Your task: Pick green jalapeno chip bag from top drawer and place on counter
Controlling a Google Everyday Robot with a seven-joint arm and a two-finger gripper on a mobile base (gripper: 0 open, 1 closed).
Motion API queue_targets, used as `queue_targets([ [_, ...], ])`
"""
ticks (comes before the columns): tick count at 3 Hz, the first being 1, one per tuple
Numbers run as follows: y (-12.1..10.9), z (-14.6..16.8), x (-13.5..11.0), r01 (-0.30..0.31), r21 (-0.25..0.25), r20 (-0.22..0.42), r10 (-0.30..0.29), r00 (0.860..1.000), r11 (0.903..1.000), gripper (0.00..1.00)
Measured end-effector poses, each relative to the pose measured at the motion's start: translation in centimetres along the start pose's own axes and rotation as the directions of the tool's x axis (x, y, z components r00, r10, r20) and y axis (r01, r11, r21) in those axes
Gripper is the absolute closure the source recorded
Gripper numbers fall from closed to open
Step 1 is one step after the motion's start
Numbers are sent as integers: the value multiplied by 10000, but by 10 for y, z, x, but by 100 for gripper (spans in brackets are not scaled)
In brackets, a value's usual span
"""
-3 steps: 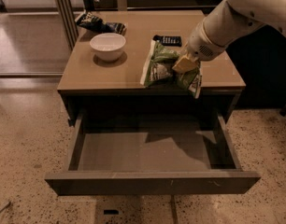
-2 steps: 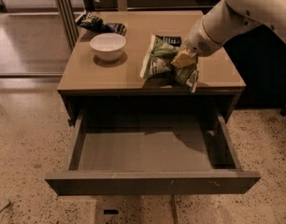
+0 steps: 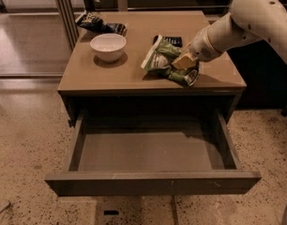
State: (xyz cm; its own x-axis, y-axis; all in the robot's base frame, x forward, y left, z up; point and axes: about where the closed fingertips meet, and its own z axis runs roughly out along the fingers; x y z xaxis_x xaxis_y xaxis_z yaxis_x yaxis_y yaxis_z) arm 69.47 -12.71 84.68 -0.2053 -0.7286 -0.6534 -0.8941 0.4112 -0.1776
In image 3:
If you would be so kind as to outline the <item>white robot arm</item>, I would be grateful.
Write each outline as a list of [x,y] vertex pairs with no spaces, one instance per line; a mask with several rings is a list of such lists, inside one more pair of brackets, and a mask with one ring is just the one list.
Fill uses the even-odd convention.
[[287,10],[279,0],[233,0],[227,14],[199,31],[173,61],[177,69],[209,62],[235,47],[259,40],[287,65]]

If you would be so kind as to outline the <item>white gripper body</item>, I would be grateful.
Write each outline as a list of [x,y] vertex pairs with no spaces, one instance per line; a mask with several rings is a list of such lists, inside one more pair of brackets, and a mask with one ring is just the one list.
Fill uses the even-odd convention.
[[189,52],[202,62],[209,62],[221,56],[211,44],[208,37],[208,28],[199,31],[189,45]]

